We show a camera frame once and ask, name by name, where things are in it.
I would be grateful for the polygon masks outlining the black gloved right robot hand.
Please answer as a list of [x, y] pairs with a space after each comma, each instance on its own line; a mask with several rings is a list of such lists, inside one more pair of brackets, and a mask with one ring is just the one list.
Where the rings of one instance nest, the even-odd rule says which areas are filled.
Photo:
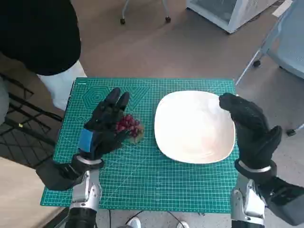
[[281, 142], [282, 127], [269, 128], [263, 110], [240, 96], [224, 93], [219, 96], [219, 106], [230, 113], [235, 124], [239, 159], [254, 170], [269, 166]]

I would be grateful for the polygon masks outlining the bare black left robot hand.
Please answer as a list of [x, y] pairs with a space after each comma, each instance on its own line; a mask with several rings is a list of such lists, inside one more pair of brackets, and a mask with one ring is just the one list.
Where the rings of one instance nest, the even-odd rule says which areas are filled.
[[121, 147], [128, 131], [117, 130], [116, 124], [123, 118], [130, 94], [120, 94], [120, 88], [114, 88], [92, 112], [91, 119], [81, 130], [78, 151], [87, 160], [98, 160]]

